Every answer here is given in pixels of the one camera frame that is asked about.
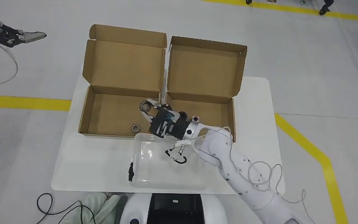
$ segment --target yellow tape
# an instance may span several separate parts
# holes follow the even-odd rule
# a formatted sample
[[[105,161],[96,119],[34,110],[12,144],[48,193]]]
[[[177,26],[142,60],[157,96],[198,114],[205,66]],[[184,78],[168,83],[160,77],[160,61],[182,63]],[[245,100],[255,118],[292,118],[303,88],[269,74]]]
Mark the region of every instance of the yellow tape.
[[[70,100],[0,96],[0,108],[69,111]]]
[[[275,114],[275,119],[277,126],[321,164],[336,222],[338,224],[348,223],[331,160],[279,114]]]
[[[314,10],[311,8],[300,8],[295,6],[281,6],[279,4],[272,3],[263,3],[263,2],[253,2],[251,4],[246,4],[245,0],[203,0],[204,2],[214,2],[214,3],[223,3],[223,4],[234,4],[236,6],[247,6],[252,8],[263,8],[266,10],[277,10],[284,12],[294,12],[308,15],[319,16],[319,10]],[[324,16],[335,17],[335,18],[344,18],[347,20],[358,20],[358,15],[354,14],[345,14],[339,12],[327,12]]]
[[[70,100],[0,96],[0,108],[69,111],[70,106]],[[321,164],[336,221],[348,223],[331,160],[279,114],[275,114],[275,119],[277,126]]]

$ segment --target clear plastic container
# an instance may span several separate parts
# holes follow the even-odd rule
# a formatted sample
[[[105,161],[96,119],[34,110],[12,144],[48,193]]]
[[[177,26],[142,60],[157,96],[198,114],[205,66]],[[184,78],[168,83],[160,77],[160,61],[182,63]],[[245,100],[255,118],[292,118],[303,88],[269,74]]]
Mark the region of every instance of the clear plastic container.
[[[173,137],[161,139],[152,134],[138,133],[134,139],[134,176],[130,183],[139,188],[205,189],[202,178],[204,161],[191,146],[186,146],[182,153],[187,158],[184,164],[176,163],[165,153],[176,141]]]

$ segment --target cable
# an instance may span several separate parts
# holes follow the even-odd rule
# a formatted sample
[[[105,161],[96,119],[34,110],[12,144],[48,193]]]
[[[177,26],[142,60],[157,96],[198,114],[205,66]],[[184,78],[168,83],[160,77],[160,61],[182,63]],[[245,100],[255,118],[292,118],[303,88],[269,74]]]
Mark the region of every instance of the cable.
[[[233,141],[232,141],[232,138],[233,138],[233,137],[232,137],[230,128],[229,128],[229,127],[223,127],[223,128],[218,129],[218,130],[214,130],[214,129],[211,129],[211,128],[206,128],[206,129],[213,130],[213,131],[215,131],[215,132],[217,132],[217,133],[219,133],[219,134],[222,134],[222,135],[224,135],[224,136],[226,136],[226,135],[223,134],[223,133],[220,133],[219,130],[227,129],[227,130],[229,131],[229,133],[230,133],[230,142],[231,142],[231,144],[230,144],[230,159],[231,159],[231,162],[232,162],[233,164],[235,164],[235,163],[233,162],[232,158],[231,158],[231,150],[232,150],[232,147],[233,147]],[[206,136],[206,135],[199,136],[199,137],[195,137],[195,138],[192,138],[192,139],[202,138],[202,137],[204,137],[204,136]],[[251,170],[251,168],[252,168],[255,164],[258,164],[258,163],[262,163],[262,164],[267,165],[267,167],[270,169],[270,173],[269,173],[268,179],[267,179],[266,181],[264,181],[264,182],[257,182],[257,183],[256,183],[256,182],[253,182],[253,181],[251,180],[250,170]],[[252,184],[252,185],[263,185],[263,184],[268,183],[268,188],[267,188],[267,189],[265,189],[265,190],[260,190],[260,191],[262,191],[262,192],[266,192],[266,191],[268,191],[268,190],[271,189],[272,173],[273,173],[275,167],[277,167],[277,166],[280,167],[280,178],[279,178],[279,181],[277,182],[277,184],[276,184],[276,186],[275,186],[275,191],[276,191],[276,193],[279,194],[279,196],[280,196],[284,201],[286,201],[286,202],[288,202],[288,203],[290,203],[290,204],[297,204],[297,203],[302,202],[302,205],[303,205],[303,208],[304,208],[304,210],[305,210],[305,212],[306,212],[306,215],[307,215],[308,218],[315,224],[315,222],[313,221],[313,219],[311,218],[311,216],[308,214],[306,205],[304,204],[304,199],[305,199],[305,197],[306,197],[306,190],[305,190],[305,189],[302,190],[301,200],[298,200],[298,201],[296,201],[296,202],[291,202],[291,201],[285,199],[285,198],[281,195],[281,193],[278,191],[277,187],[279,186],[280,181],[281,181],[281,179],[282,179],[282,166],[281,166],[281,164],[276,164],[275,166],[271,167],[267,162],[264,162],[264,161],[256,161],[256,162],[250,164],[250,167],[248,168],[248,171],[247,171],[247,172],[248,172],[248,174],[247,174],[247,175],[248,175],[248,179],[246,179],[241,173],[239,173],[239,174],[241,175],[242,178],[244,178],[247,182],[249,182],[249,183]]]
[[[16,71],[15,71],[14,75],[13,75],[10,79],[8,79],[8,80],[6,80],[6,81],[4,81],[4,82],[0,82],[0,85],[1,85],[1,84],[4,84],[4,83],[6,83],[6,82],[12,80],[13,78],[15,78],[15,76],[17,75],[17,72],[18,72],[18,64],[17,64],[17,61],[16,61],[15,56],[12,54],[12,52],[10,51],[9,48],[3,48],[2,46],[0,46],[0,48],[1,48],[4,52],[6,52],[7,55],[9,55],[9,57],[13,60],[13,62],[15,63],[15,66],[16,66]]]
[[[43,210],[40,208],[40,206],[39,206],[39,200],[40,200],[40,198],[41,198],[42,196],[44,196],[44,195],[48,195],[48,196],[50,196],[50,198],[51,198],[50,207],[49,207],[49,209],[47,210],[47,212],[43,211]],[[36,224],[41,223],[46,216],[54,216],[54,215],[56,215],[56,214],[61,214],[61,213],[65,212],[65,211],[67,211],[67,210],[70,209],[72,206],[74,206],[77,202],[79,202],[80,205],[79,205],[79,206],[75,206],[75,207],[73,207],[70,211],[68,211],[68,212],[61,218],[61,220],[58,222],[58,224],[60,224],[61,221],[64,219],[64,217],[66,217],[71,211],[73,211],[75,208],[78,208],[78,207],[81,208],[81,215],[80,215],[81,224],[83,224],[83,207],[87,208],[87,209],[91,212],[92,219],[93,219],[93,223],[96,224],[95,214],[93,213],[93,211],[92,211],[90,208],[88,208],[87,206],[84,206],[80,200],[74,202],[74,203],[71,204],[69,207],[67,207],[66,209],[64,209],[64,210],[62,210],[62,211],[60,211],[60,212],[49,213],[50,210],[51,210],[51,207],[52,207],[52,205],[53,205],[53,200],[54,200],[53,196],[52,196],[51,194],[49,194],[49,193],[43,193],[42,195],[40,195],[40,196],[37,198],[37,201],[36,201],[37,208],[38,208],[38,210],[39,210],[42,214],[45,214],[45,215],[44,215],[44,216],[42,217],[42,219],[40,219],[40,221],[37,222]]]

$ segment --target white table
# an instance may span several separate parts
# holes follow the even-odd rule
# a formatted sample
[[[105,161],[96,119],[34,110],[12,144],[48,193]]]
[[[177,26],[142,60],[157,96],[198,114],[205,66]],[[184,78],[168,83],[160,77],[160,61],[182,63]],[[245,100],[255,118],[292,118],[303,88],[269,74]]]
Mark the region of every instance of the white table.
[[[133,139],[89,137],[77,132],[88,82],[80,76],[72,99],[65,131],[51,182],[54,190],[84,192],[200,193],[235,194],[217,167],[205,166],[204,190],[136,188],[128,182]],[[282,164],[274,109],[268,80],[244,77],[241,91],[234,98],[237,142],[232,151],[246,155],[252,162]],[[263,176],[265,167],[258,167]],[[275,186],[279,172],[272,178]],[[285,192],[282,179],[278,190]]]

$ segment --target gray floor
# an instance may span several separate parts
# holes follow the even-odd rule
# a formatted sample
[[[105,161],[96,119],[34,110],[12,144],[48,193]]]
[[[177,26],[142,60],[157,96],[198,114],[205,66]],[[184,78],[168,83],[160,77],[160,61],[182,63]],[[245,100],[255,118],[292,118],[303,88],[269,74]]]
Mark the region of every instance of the gray floor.
[[[317,8],[323,2],[310,3]],[[169,38],[247,45],[244,75],[267,78],[275,112],[330,157],[347,216],[351,223],[358,222],[356,21],[194,0],[5,0],[1,4],[2,22],[25,31],[44,31],[48,37],[13,49],[20,71],[0,86],[0,95],[71,99],[88,31],[95,23],[162,31]],[[348,0],[336,2],[335,7],[342,12],[358,9]],[[0,67],[0,77],[13,71],[2,52]],[[36,223],[42,216],[36,208],[41,193],[54,194],[54,211],[83,194],[55,192],[50,187],[66,117],[67,112],[0,109],[0,223]],[[316,223],[335,223],[321,166],[277,129],[284,196],[299,199],[305,188],[307,209]],[[260,223],[255,217],[241,219],[250,211],[238,197],[221,197],[229,198],[224,206],[230,223]],[[302,205],[294,207],[303,211]],[[59,219],[49,217],[44,223]]]

